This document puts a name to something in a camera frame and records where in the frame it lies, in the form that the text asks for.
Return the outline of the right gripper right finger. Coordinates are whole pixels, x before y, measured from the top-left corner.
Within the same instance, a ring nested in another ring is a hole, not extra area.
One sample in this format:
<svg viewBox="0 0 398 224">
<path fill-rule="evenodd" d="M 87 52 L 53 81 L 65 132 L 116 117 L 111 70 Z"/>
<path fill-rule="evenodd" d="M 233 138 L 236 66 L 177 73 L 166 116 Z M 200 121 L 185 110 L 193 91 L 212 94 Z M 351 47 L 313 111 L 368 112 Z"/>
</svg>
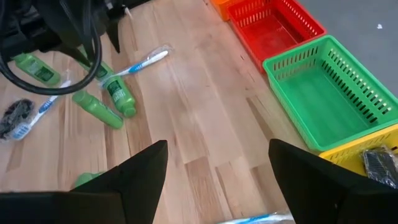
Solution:
<svg viewBox="0 0 398 224">
<path fill-rule="evenodd" d="M 397 190 L 280 139 L 269 159 L 296 223 L 397 223 Z"/>
</svg>

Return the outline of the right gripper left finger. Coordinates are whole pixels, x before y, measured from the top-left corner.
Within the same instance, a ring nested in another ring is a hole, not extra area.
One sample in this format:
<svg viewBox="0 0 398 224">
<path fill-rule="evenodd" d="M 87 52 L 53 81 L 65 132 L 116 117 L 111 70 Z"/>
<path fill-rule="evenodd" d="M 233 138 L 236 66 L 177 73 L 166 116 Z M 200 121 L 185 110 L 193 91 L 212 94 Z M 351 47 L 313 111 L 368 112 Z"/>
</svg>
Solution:
<svg viewBox="0 0 398 224">
<path fill-rule="evenodd" d="M 165 182 L 166 140 L 69 191 L 1 194 L 1 223 L 152 223 Z"/>
</svg>

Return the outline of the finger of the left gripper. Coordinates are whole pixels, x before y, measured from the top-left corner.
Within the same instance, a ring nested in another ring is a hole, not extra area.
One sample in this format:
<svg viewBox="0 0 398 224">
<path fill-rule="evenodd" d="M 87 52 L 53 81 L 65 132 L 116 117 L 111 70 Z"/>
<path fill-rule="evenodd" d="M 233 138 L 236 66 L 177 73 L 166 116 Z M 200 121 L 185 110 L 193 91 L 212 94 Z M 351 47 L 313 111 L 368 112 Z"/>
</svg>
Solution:
<svg viewBox="0 0 398 224">
<path fill-rule="evenodd" d="M 122 19 L 122 5 L 113 7 L 107 12 L 108 26 L 106 33 L 117 53 L 120 53 L 118 23 Z"/>
</svg>

